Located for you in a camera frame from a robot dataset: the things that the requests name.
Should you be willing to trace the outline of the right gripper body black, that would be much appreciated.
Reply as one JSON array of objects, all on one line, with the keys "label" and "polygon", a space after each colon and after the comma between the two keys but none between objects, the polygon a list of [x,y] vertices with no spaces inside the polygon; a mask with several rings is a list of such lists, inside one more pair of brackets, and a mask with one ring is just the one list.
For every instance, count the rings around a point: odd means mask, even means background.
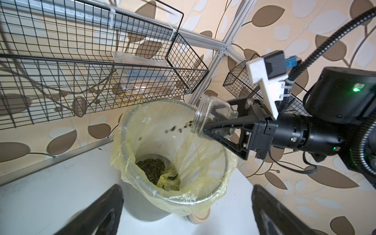
[{"label": "right gripper body black", "polygon": [[256,158],[264,160],[271,147],[277,121],[271,116],[263,104],[252,104],[246,116],[240,121],[240,153],[243,160],[248,159],[250,151],[256,153]]}]

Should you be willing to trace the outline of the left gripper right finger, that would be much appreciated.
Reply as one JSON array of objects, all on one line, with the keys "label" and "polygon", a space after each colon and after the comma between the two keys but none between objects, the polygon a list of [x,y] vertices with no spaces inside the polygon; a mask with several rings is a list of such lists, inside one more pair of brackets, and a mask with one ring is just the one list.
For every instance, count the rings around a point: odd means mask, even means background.
[{"label": "left gripper right finger", "polygon": [[261,185],[254,185],[252,209],[261,235],[316,234]]}]

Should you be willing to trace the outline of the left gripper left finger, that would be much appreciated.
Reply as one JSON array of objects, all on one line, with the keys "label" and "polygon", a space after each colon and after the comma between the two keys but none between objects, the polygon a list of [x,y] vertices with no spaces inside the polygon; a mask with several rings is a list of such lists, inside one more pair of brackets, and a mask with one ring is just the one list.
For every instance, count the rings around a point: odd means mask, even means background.
[{"label": "left gripper left finger", "polygon": [[118,231],[123,202],[122,189],[120,185],[114,184],[56,234],[115,235]]}]

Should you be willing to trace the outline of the jar with beige lid back-left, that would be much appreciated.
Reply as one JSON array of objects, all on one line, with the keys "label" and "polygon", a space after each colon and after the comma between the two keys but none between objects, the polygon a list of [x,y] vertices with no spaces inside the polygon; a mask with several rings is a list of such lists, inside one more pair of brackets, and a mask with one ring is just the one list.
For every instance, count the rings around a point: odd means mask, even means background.
[{"label": "jar with beige lid back-left", "polygon": [[214,122],[237,118],[238,111],[229,102],[203,94],[191,126],[191,132],[204,137],[204,126]]}]

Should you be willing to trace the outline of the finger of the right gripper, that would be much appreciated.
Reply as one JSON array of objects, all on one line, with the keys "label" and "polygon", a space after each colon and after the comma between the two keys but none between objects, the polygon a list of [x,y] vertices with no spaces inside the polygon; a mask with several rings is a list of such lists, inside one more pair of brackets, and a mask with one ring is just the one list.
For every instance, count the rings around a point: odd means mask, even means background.
[{"label": "finger of the right gripper", "polygon": [[240,118],[248,115],[247,97],[239,97],[228,100],[231,107],[230,118]]},{"label": "finger of the right gripper", "polygon": [[[255,118],[251,115],[212,122],[204,125],[203,133],[233,153],[248,153],[254,122]],[[236,144],[229,139],[237,129],[241,131],[241,135]]]}]

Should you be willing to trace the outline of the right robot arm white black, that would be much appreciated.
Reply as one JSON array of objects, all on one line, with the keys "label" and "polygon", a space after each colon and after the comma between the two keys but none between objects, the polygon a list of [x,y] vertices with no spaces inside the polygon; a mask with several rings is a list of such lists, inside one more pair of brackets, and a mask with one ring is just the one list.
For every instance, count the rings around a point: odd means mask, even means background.
[{"label": "right robot arm white black", "polygon": [[323,68],[306,92],[306,115],[288,110],[298,76],[346,34],[372,20],[375,8],[353,18],[303,61],[274,51],[233,68],[229,78],[257,84],[262,99],[239,97],[222,101],[203,96],[196,113],[198,132],[214,139],[243,160],[250,151],[258,159],[271,147],[309,153],[315,162],[338,155],[347,169],[376,183],[376,74],[343,67]]}]

